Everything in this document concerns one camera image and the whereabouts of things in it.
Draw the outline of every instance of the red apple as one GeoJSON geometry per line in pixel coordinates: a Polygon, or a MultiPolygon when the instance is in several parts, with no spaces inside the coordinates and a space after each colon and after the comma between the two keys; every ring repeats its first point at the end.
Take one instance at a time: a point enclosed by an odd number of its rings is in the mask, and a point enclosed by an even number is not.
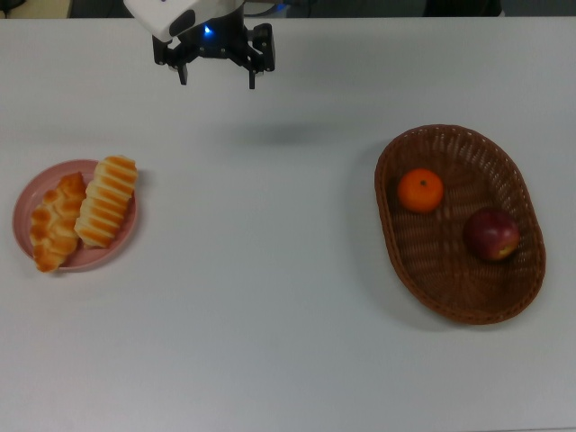
{"type": "Polygon", "coordinates": [[[500,261],[518,247],[520,231],[507,212],[486,207],[468,218],[464,224],[463,240],[478,258],[500,261]]]}

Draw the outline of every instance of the white table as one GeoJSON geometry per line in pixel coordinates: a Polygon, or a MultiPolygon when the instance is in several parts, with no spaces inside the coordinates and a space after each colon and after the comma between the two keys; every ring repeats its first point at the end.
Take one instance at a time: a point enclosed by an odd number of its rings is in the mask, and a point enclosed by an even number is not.
{"type": "Polygon", "coordinates": [[[0,429],[576,428],[576,21],[273,26],[250,91],[218,60],[180,86],[134,21],[0,25],[0,429]],[[542,226],[542,291],[499,325],[428,311],[387,257],[376,160],[438,122],[499,143],[542,226]],[[141,170],[133,241],[39,274],[18,194],[117,153],[141,170]]]}

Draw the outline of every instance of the wicker basket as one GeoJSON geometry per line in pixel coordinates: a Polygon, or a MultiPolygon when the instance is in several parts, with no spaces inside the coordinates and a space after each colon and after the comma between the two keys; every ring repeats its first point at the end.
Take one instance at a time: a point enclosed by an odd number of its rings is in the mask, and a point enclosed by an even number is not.
{"type": "Polygon", "coordinates": [[[496,144],[460,126],[430,125],[394,139],[378,160],[375,188],[390,260],[424,305],[451,320],[492,324],[523,311],[545,275],[545,246],[518,167],[496,144]],[[443,180],[445,195],[429,214],[404,210],[396,187],[424,167],[443,180]],[[518,249],[487,263],[464,246],[468,217],[484,206],[509,212],[520,229],[518,249]]]}

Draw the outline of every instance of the bread roll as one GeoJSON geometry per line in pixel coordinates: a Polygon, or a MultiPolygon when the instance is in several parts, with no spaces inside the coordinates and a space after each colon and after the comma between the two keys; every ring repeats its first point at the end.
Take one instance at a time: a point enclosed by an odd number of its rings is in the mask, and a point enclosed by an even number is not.
{"type": "Polygon", "coordinates": [[[32,212],[32,254],[41,272],[57,270],[76,251],[78,235],[74,225],[85,198],[82,174],[65,175],[56,189],[44,194],[42,203],[32,212]]]}
{"type": "Polygon", "coordinates": [[[74,227],[85,247],[110,246],[124,222],[137,179],[136,164],[127,157],[109,156],[98,163],[74,227]]]}

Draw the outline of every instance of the orange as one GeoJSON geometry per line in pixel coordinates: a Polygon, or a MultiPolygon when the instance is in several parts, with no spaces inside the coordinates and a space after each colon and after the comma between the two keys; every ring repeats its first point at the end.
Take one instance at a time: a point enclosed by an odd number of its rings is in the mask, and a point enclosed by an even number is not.
{"type": "Polygon", "coordinates": [[[440,177],[429,169],[416,168],[402,176],[397,193],[406,210],[428,213],[442,201],[444,185],[440,177]]]}

